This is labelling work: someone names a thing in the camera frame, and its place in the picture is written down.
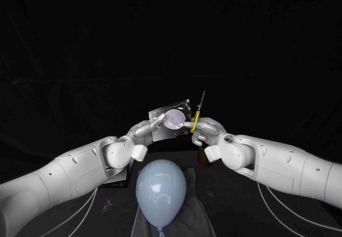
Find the table surface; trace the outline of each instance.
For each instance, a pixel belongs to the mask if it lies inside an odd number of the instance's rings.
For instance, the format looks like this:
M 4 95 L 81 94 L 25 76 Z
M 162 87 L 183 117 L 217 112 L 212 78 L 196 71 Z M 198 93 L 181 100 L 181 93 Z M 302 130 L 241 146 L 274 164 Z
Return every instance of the table surface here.
M 195 168 L 196 193 L 218 237 L 297 236 L 273 217 L 261 199 L 257 183 L 230 170 L 221 160 L 211 167 L 201 167 L 196 156 L 196 151 L 147 153 L 144 161 L 134 162 L 129 187 L 124 189 L 98 189 L 88 216 L 72 236 L 130 236 L 137 211 L 137 171 L 156 159 L 172 160 L 182 170 L 189 167 Z M 310 237 L 341 236 L 341 232 L 315 226 L 299 219 L 276 201 L 263 185 L 261 191 L 276 216 L 297 233 Z M 274 191 L 274 194 L 289 208 L 306 219 L 341 228 L 318 200 L 283 194 L 277 191 Z M 77 212 L 90 196 L 91 194 L 55 206 L 32 220 L 16 236 L 38 237 L 42 235 Z M 107 200 L 113 205 L 103 212 Z M 69 236 L 84 218 L 88 206 L 90 204 L 46 237 Z

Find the balloon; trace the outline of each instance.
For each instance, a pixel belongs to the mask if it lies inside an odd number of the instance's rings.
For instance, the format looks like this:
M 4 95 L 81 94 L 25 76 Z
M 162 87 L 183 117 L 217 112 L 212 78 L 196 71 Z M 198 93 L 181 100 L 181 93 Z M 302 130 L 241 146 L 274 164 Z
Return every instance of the balloon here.
M 185 193 L 186 181 L 178 165 L 166 159 L 150 162 L 137 178 L 136 196 L 144 217 L 160 231 L 179 212 Z

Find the wire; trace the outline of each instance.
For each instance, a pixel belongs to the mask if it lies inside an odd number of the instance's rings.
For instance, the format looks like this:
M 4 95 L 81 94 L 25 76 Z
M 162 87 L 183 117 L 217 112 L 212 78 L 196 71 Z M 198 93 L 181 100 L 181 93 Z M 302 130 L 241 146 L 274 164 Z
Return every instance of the wire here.
M 295 213 L 293 210 L 282 203 L 282 201 L 280 201 L 279 198 L 276 197 L 276 195 L 274 195 L 274 193 L 273 193 L 273 191 L 270 190 L 269 187 L 267 187 L 267 189 L 269 189 L 270 193 L 273 194 L 273 197 L 274 197 L 274 198 L 277 199 L 277 201 L 280 202 L 280 204 L 286 207 L 286 209 L 287 209 L 300 219 L 303 219 L 305 221 L 310 222 L 313 225 L 318 225 L 318 226 L 325 227 L 325 228 L 328 228 L 328 229 L 331 229 L 331 230 L 335 230 L 335 231 L 341 231 L 341 232 L 342 232 L 342 229 L 334 228 L 334 227 L 331 227 L 331 226 L 325 226 L 325 225 L 322 225 L 322 224 L 319 224 L 319 223 L 316 223 L 316 222 L 313 222 L 313 221 L 305 219 L 305 218 L 303 218 L 297 213 Z
M 274 215 L 274 213 L 273 213 L 273 211 L 271 211 L 271 209 L 270 209 L 270 207 L 269 207 L 269 205 L 267 205 L 267 202 L 266 202 L 266 199 L 264 199 L 264 196 L 263 196 L 263 193 L 261 193 L 260 185 L 258 185 L 258 191 L 260 191 L 261 198 L 263 198 L 263 200 L 264 200 L 266 206 L 267 206 L 267 208 L 269 208 L 269 211 L 271 212 L 271 214 L 273 214 L 274 218 L 277 219 L 277 221 L 282 223 L 282 225 L 283 225 L 297 236 L 305 237 L 303 235 L 300 235 L 296 231 L 293 231 L 293 230 L 287 227 L 287 225 L 280 221 L 280 219 L 279 219 L 277 216 Z
M 85 217 L 87 217 L 87 215 L 88 215 L 88 212 L 90 212 L 90 210 L 91 210 L 91 206 L 90 206 L 88 211 L 87 211 L 87 213 L 85 213 L 84 219 L 85 219 Z
M 43 237 L 45 235 L 48 235 L 56 228 L 59 228 L 59 227 L 69 221 L 69 219 L 71 219 L 71 218 L 77 215 L 77 213 L 84 209 L 84 207 L 85 207 L 85 205 L 88 204 L 88 202 L 90 202 L 93 196 L 95 196 L 97 190 L 98 190 L 98 188 L 94 190 L 90 199 L 87 200 L 87 202 L 84 203 L 82 207 L 78 209 L 78 211 L 75 212 L 75 214 L 74 214 L 52 230 L 49 230 L 49 231 L 48 231 L 45 234 L 42 234 L 39 237 Z

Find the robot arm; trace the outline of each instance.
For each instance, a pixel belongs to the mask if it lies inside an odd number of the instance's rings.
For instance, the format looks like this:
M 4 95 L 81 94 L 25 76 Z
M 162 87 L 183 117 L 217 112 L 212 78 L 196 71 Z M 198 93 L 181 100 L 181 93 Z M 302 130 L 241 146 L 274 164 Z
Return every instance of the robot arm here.
M 315 198 L 342 208 L 342 165 L 303 149 L 245 135 L 232 135 L 211 118 L 201 118 L 192 141 L 207 142 L 209 162 L 222 159 L 225 166 L 277 191 Z M 254 163 L 254 170 L 247 166 Z
M 64 153 L 38 171 L 0 185 L 2 237 L 13 237 L 49 208 L 90 193 L 130 158 L 143 161 L 152 130 L 163 119 L 165 114 L 152 123 L 139 123 L 126 136 L 107 137 Z

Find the black background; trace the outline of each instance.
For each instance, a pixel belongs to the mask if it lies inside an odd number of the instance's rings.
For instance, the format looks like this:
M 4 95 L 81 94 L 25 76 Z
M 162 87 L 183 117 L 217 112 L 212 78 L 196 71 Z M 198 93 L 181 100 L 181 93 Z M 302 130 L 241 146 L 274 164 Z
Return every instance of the black background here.
M 2 181 L 189 99 L 342 163 L 341 1 L 0 2 Z M 149 152 L 196 150 L 191 136 Z

